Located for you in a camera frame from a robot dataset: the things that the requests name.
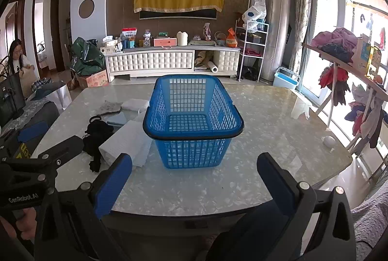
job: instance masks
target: television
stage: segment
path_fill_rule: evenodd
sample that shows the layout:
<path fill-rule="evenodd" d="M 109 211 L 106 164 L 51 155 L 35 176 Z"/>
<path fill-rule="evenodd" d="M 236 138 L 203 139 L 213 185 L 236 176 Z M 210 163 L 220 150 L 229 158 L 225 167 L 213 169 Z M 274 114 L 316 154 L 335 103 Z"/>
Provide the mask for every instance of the television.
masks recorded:
<path fill-rule="evenodd" d="M 215 9 L 201 9 L 186 12 L 156 12 L 141 10 L 139 14 L 140 20 L 160 18 L 199 18 L 217 20 L 217 10 Z"/>

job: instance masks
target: wooden door frame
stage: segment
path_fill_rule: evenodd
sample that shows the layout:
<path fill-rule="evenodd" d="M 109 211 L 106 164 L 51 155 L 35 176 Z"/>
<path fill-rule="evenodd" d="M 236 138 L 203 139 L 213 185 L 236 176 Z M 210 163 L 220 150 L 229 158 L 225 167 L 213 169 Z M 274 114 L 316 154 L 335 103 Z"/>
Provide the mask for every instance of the wooden door frame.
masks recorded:
<path fill-rule="evenodd" d="M 26 55 L 26 43 L 24 41 L 24 6 L 26 0 L 10 0 L 9 3 L 17 3 L 16 17 L 15 17 L 15 37 L 22 41 L 23 54 Z"/>
<path fill-rule="evenodd" d="M 11 16 L 10 16 L 11 12 L 14 13 L 14 27 L 13 27 L 13 31 L 14 31 L 13 36 L 14 36 L 14 38 L 13 38 L 13 40 L 15 40 L 17 38 L 17 2 L 15 2 L 15 4 L 9 10 L 8 14 L 5 16 L 4 37 L 5 37 L 5 46 L 6 46 L 6 49 L 7 49 L 7 53 L 9 52 L 8 42 L 12 42 L 12 41 L 8 41 L 8 20 L 9 20 L 9 18 L 11 18 Z"/>
<path fill-rule="evenodd" d="M 53 15 L 51 14 L 51 11 L 55 12 L 55 17 L 58 19 L 58 21 L 54 24 L 51 21 Z M 61 47 L 61 39 L 59 35 L 59 0 L 57 0 L 57 4 L 55 6 L 51 5 L 50 2 L 50 26 L 51 26 L 51 36 L 52 36 L 52 45 L 54 50 L 54 45 L 56 44 L 57 47 L 59 47 L 59 50 L 61 51 L 61 58 L 58 58 L 58 56 L 54 53 L 54 60 L 56 69 L 58 72 L 62 72 L 65 70 L 65 64 L 63 62 L 63 53 L 62 53 L 62 47 Z M 42 76 L 42 69 L 39 65 L 38 60 L 38 53 L 36 52 L 36 40 L 35 40 L 35 0 L 32 0 L 32 42 L 34 44 L 34 52 L 35 52 L 35 59 L 36 59 L 36 65 L 39 72 L 39 76 Z"/>

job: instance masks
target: blue plastic basket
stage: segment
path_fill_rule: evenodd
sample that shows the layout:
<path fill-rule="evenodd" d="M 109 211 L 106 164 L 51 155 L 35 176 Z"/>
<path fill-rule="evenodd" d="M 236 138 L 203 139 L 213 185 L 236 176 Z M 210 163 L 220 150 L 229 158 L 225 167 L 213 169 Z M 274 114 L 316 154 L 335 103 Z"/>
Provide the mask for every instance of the blue plastic basket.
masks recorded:
<path fill-rule="evenodd" d="M 165 167 L 213 167 L 244 121 L 218 78 L 167 75 L 155 83 L 143 129 Z"/>

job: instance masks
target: sliding glass door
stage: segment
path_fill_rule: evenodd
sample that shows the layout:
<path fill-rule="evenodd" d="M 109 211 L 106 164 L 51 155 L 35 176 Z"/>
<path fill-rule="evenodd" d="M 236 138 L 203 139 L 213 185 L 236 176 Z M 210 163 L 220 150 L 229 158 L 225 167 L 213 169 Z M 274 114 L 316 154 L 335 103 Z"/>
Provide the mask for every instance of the sliding glass door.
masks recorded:
<path fill-rule="evenodd" d="M 312 0 L 312 13 L 307 42 L 319 32 L 330 31 L 335 28 L 345 27 L 357 37 L 366 34 L 370 42 L 379 44 L 382 49 L 382 63 L 387 63 L 388 51 L 385 48 L 385 29 L 388 30 L 388 6 L 384 0 Z M 317 52 L 306 51 L 306 65 L 303 74 L 301 91 L 306 97 L 320 105 L 330 94 L 330 90 L 319 86 L 319 77 L 325 67 L 330 66 L 328 61 L 322 60 Z M 379 70 L 379 75 L 384 79 L 385 71 Z M 348 85 L 365 85 L 358 78 L 349 74 Z M 353 96 L 346 92 L 345 100 L 352 102 Z M 329 105 L 323 110 L 329 112 Z M 353 123 L 344 120 L 344 116 L 350 112 L 348 105 L 334 107 L 332 119 L 341 131 L 352 139 Z"/>

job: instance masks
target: white tufted cabinet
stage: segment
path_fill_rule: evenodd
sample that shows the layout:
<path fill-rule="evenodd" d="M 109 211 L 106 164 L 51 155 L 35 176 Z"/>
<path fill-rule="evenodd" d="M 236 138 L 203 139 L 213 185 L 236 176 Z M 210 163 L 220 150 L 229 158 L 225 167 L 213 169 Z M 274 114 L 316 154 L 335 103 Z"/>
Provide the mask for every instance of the white tufted cabinet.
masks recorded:
<path fill-rule="evenodd" d="M 131 77 L 163 76 L 167 74 L 193 74 L 195 50 L 214 50 L 214 64 L 218 76 L 234 76 L 237 71 L 239 49 L 227 47 L 204 47 L 202 45 L 136 48 L 134 51 L 105 55 L 108 80 L 115 76 Z"/>

